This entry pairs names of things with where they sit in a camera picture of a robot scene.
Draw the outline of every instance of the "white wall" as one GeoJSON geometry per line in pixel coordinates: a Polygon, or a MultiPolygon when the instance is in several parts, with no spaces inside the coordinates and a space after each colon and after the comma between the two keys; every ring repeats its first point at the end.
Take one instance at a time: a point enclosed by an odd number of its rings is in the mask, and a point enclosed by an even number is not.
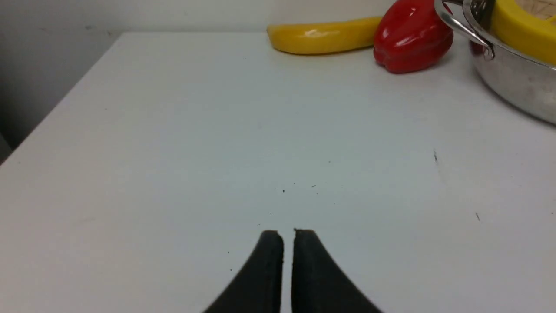
{"type": "Polygon", "coordinates": [[[264,31],[383,14],[394,0],[0,0],[0,125],[18,144],[122,31],[264,31]]]}

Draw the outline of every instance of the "banana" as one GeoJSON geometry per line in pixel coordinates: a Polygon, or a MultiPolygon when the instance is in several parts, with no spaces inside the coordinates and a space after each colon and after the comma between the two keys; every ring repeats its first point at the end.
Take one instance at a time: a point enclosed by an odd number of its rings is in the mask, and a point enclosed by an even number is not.
{"type": "Polygon", "coordinates": [[[374,44],[375,31],[382,17],[345,22],[269,25],[273,48],[297,55],[343,52],[374,44]]]}

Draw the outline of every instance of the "bell pepper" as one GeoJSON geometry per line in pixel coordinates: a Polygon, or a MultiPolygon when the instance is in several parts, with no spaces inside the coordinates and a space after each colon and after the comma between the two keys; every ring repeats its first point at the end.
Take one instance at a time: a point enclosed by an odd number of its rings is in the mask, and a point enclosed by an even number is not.
{"type": "Polygon", "coordinates": [[[378,25],[374,56],[389,72],[414,72],[437,63],[453,41],[454,32],[436,14],[434,0],[397,0],[378,25]]]}

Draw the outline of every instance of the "stainless steel pot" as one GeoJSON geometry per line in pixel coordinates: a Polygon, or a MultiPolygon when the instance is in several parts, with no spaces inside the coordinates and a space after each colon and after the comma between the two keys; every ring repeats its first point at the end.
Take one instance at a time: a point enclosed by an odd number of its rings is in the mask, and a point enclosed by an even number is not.
{"type": "Polygon", "coordinates": [[[435,0],[444,23],[470,40],[473,64],[484,82],[511,104],[556,124],[556,68],[505,45],[489,33],[495,0],[435,0]],[[462,6],[468,26],[444,7],[462,6]]]}

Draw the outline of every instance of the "table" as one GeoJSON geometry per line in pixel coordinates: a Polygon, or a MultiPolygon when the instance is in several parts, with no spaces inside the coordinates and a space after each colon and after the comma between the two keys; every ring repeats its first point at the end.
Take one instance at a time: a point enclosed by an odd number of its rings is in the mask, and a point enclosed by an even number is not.
{"type": "Polygon", "coordinates": [[[264,33],[127,33],[0,168],[0,311],[201,312],[314,229],[385,312],[553,312],[556,131],[458,39],[392,75],[264,33]]]}

